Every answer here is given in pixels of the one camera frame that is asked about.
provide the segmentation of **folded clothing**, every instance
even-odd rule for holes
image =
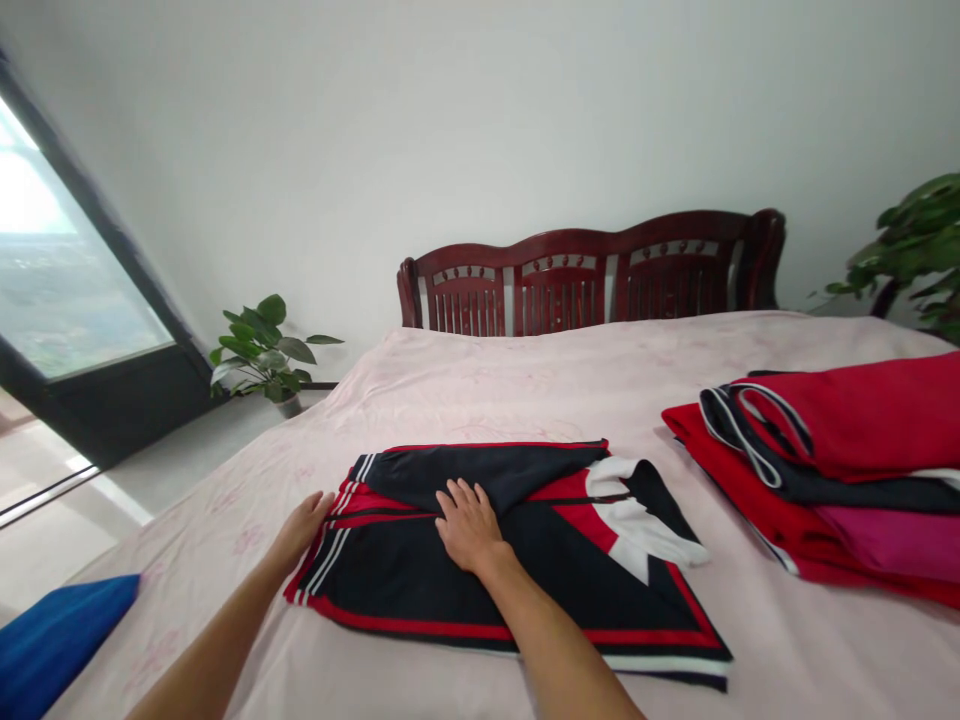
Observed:
[[[784,500],[800,505],[960,513],[960,492],[939,478],[887,478],[869,483],[825,478],[816,467],[797,462],[792,451],[784,449],[777,431],[751,422],[756,417],[744,410],[729,385],[702,391],[700,411],[710,435],[743,453],[757,478]]]
[[[960,583],[960,516],[844,507],[815,511],[868,568]]]
[[[960,468],[957,377],[960,352],[950,352],[748,377],[729,388],[757,432],[776,435],[771,448],[824,477],[867,482]]]
[[[878,570],[854,557],[816,511],[784,500],[760,482],[744,455],[717,442],[698,405],[670,408],[663,419],[790,573],[812,582],[879,587],[960,608],[960,585]]]
[[[649,462],[606,442],[395,448],[350,470],[284,596],[355,630],[515,654],[434,520],[447,478],[479,482],[533,579],[615,670],[726,690],[732,656],[681,574],[708,559]]]
[[[41,718],[137,597],[139,575],[54,590],[0,628],[0,717]]]

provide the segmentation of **dark red headboard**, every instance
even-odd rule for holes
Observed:
[[[604,322],[608,259],[616,258],[611,320],[648,320],[776,308],[783,215],[694,210],[620,232],[552,230],[509,247],[448,245],[397,273],[405,327],[462,335],[540,335]],[[734,278],[732,302],[728,278]]]

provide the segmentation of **stack of clothes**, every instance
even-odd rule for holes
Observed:
[[[757,372],[663,419],[783,566],[960,608],[960,352]]]

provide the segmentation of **plant pot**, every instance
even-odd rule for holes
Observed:
[[[283,400],[274,403],[273,406],[279,410],[280,414],[287,420],[303,412],[303,405],[300,404],[300,396],[294,393],[285,395]]]

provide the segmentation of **bed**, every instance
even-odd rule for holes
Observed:
[[[289,511],[356,457],[412,443],[607,437],[647,458],[712,554],[687,579],[734,654],[729,694],[621,676],[650,718],[955,718],[958,613],[782,570],[667,432],[660,411],[755,368],[938,354],[874,318],[746,311],[536,337],[398,328],[322,403],[266,432],[77,581],[142,572],[141,596],[49,717],[119,718],[254,566]],[[278,598],[235,718],[531,718],[514,660],[345,630]]]

